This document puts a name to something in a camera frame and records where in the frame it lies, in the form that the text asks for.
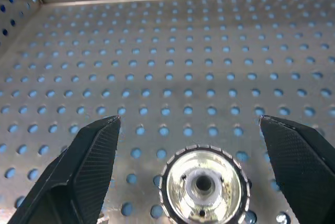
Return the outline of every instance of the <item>circular hole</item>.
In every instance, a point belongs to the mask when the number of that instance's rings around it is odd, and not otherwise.
[[[238,151],[238,152],[236,153],[236,158],[237,158],[239,161],[241,161],[241,162],[246,162],[246,161],[248,161],[249,156],[248,156],[248,154],[247,154],[246,152]]]
[[[239,137],[243,135],[243,129],[241,127],[235,127],[234,128],[234,135]]]
[[[147,107],[142,107],[139,110],[140,115],[145,115],[148,113],[148,108]]]
[[[276,221],[278,224],[291,224],[291,219],[285,212],[280,212],[276,216]]]
[[[24,154],[26,151],[27,151],[27,146],[25,145],[25,144],[23,144],[23,145],[20,145],[19,146],[19,148],[17,149],[17,153],[18,154]]]
[[[125,114],[126,113],[126,108],[125,107],[119,107],[118,109],[117,109],[117,114],[118,115],[123,115],[123,114]]]
[[[166,126],[160,127],[158,132],[159,132],[159,134],[161,136],[164,136],[164,137],[166,137],[167,135],[169,135],[169,129]]]
[[[279,114],[284,115],[284,116],[287,116],[287,115],[290,114],[290,111],[289,111],[289,109],[286,108],[286,107],[280,107],[280,108],[279,108]]]
[[[184,91],[184,94],[185,94],[186,97],[191,97],[192,94],[193,94],[193,91],[191,89],[186,89]]]
[[[193,108],[191,106],[185,106],[184,108],[184,114],[190,115],[193,112]]]
[[[47,154],[49,151],[49,147],[47,145],[42,145],[40,149],[38,150],[39,155]]]
[[[38,114],[44,114],[47,112],[47,108],[45,106],[41,106],[37,109]]]
[[[202,175],[197,178],[195,185],[201,191],[208,191],[211,188],[211,179],[208,176]]]
[[[207,97],[214,97],[214,95],[215,95],[215,90],[213,90],[213,89],[208,89],[207,92],[206,92],[206,94],[207,94]]]
[[[249,210],[245,215],[245,222],[247,224],[256,224],[257,215],[253,211]]]
[[[1,108],[1,113],[3,113],[3,114],[9,113],[9,105],[3,106]]]
[[[78,130],[79,130],[79,127],[77,125],[73,125],[69,128],[69,132],[72,134],[77,133]]]
[[[189,126],[185,127],[184,130],[183,130],[183,134],[184,134],[184,136],[186,136],[186,137],[190,137],[190,136],[192,136],[192,134],[193,134],[193,130],[192,130],[192,128],[189,127]]]
[[[18,129],[18,126],[16,125],[16,124],[13,124],[13,125],[10,125],[9,127],[8,127],[8,131],[9,132],[16,132],[17,131],[17,129]]]
[[[134,174],[128,174],[126,178],[127,183],[129,184],[136,184],[137,182],[137,176]]]
[[[159,149],[156,155],[158,159],[163,159],[166,157],[166,151],[164,149]]]
[[[24,201],[24,196],[20,196],[20,197],[18,197],[17,199],[16,199],[16,201],[15,201],[15,208],[18,208],[21,204],[22,204],[22,202]]]
[[[153,184],[156,186],[156,187],[159,187],[159,182],[161,180],[161,175],[156,175],[154,178],[153,178]]]
[[[251,93],[252,93],[252,96],[258,97],[261,94],[261,91],[259,89],[252,89]]]
[[[6,178],[12,178],[15,175],[15,168],[11,167],[5,172]]]
[[[200,211],[199,211],[199,215],[200,215],[201,217],[204,217],[204,216],[206,215],[206,212],[205,212],[204,210],[200,210]]]
[[[312,107],[305,107],[305,115],[307,117],[312,117],[315,115],[315,110]]]
[[[230,109],[230,112],[231,114],[233,115],[238,115],[240,114],[240,108],[238,106],[233,106],[231,109]]]
[[[169,115],[169,114],[170,114],[170,109],[169,109],[168,107],[164,107],[164,108],[162,108],[162,109],[161,109],[161,114],[162,114],[163,116],[167,116],[167,115]]]
[[[138,159],[142,154],[141,149],[139,148],[134,148],[131,150],[130,155],[134,158],[134,159]]]
[[[6,144],[0,144],[0,153],[4,153],[7,149],[7,145]]]
[[[57,131],[57,125],[52,125],[49,127],[49,132],[50,133],[55,133]]]
[[[138,126],[137,128],[136,128],[136,134],[137,135],[143,135],[144,133],[145,133],[145,129],[144,129],[144,127],[143,126]]]
[[[132,212],[132,204],[130,202],[126,202],[121,207],[121,214],[123,216],[130,216]]]
[[[35,133],[38,130],[37,124],[31,125],[28,127],[28,132],[29,133]]]
[[[211,137],[216,136],[218,133],[219,133],[218,128],[216,128],[215,126],[211,126],[211,127],[208,128],[208,134]]]
[[[276,97],[281,97],[281,96],[283,96],[283,94],[284,94],[284,92],[281,89],[275,89],[274,90],[274,95]]]
[[[99,115],[103,115],[106,112],[106,108],[104,106],[99,106],[96,108],[96,113]]]
[[[154,219],[158,219],[163,214],[163,208],[159,205],[154,205],[151,207],[150,215]]]
[[[207,113],[209,115],[215,115],[216,114],[216,108],[214,106],[210,106],[207,108]]]
[[[256,107],[255,108],[255,114],[257,116],[265,115],[265,110],[262,107]]]
[[[32,169],[28,172],[28,179],[32,181],[32,180],[36,179],[37,175],[38,175],[38,170],[37,169]]]

